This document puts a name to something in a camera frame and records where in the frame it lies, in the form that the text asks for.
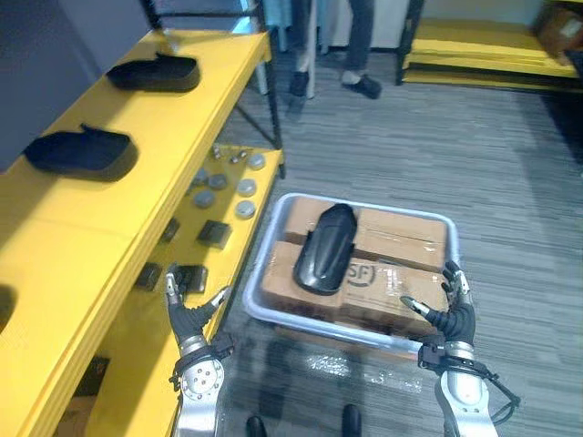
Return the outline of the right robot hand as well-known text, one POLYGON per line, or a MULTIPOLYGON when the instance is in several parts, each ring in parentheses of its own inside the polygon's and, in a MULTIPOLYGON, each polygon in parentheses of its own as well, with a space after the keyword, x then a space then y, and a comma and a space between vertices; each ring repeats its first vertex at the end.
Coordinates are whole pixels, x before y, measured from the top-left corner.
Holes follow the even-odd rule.
POLYGON ((445 282, 442 283, 442 289, 447 297, 453 299, 448 311, 434 310, 410 296, 401 296, 400 301, 441 332, 446 342, 458 341, 473 346, 476 313, 465 273, 454 261, 448 260, 443 274, 445 282))

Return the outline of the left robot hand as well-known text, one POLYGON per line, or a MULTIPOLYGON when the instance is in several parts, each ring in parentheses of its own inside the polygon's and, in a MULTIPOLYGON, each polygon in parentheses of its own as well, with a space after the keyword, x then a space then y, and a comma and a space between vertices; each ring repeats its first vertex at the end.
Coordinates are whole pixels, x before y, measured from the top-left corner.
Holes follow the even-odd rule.
POLYGON ((227 301, 232 293, 232 286, 223 287, 205 304, 196 308, 187 308, 184 292, 180 290, 180 265, 172 263, 165 275, 165 297, 169 323, 179 347, 179 356, 184 357, 193 351, 205 347, 208 342, 203 335, 203 328, 211 320, 220 305, 227 301))

